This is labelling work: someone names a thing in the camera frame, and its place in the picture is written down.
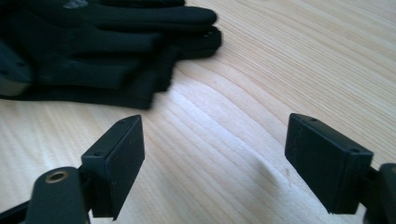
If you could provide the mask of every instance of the screw hole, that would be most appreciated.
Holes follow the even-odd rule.
[[[207,32],[207,34],[205,34],[204,37],[208,37],[208,36],[211,36],[211,35],[213,35],[213,32]]]
[[[46,182],[49,184],[58,183],[60,181],[63,181],[64,179],[66,179],[68,176],[69,176],[69,173],[67,173],[66,171],[57,171],[50,175],[47,175]]]

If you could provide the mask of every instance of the black glove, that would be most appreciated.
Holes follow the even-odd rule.
[[[24,94],[0,97],[148,108],[177,59],[210,56],[221,43],[213,11],[165,3],[22,1],[0,20],[0,37],[32,67],[33,81]]]

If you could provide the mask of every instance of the black plastic part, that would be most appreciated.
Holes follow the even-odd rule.
[[[381,200],[379,177],[379,172],[371,168],[366,175],[361,177],[359,182],[357,198],[367,208],[363,218],[365,224],[388,224],[384,213],[384,204]]]
[[[81,170],[94,180],[93,216],[117,219],[145,159],[141,117],[118,121],[81,159]]]
[[[78,169],[61,167],[35,182],[26,224],[86,224],[87,212]]]
[[[0,223],[22,223],[26,219],[29,202],[21,203],[0,214]]]
[[[396,164],[386,163],[379,169],[379,192],[388,223],[396,224]]]
[[[356,213],[373,152],[317,119],[291,114],[285,155],[329,213]]]

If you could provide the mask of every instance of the clamp jaw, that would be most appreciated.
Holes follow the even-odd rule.
[[[374,153],[318,119],[291,114],[285,155],[329,213],[366,208],[365,224],[396,223],[396,164],[370,166]]]
[[[0,214],[0,223],[90,223],[117,219],[145,159],[140,116],[119,120],[82,156],[82,164],[44,173],[30,202]]]

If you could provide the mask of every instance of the wood grain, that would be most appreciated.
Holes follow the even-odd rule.
[[[223,46],[175,67],[149,111],[0,101],[0,211],[119,119],[141,114],[147,158],[116,223],[361,223],[327,214],[284,158],[291,112],[395,162],[394,1],[190,0],[219,14]],[[93,219],[92,223],[110,223]]]

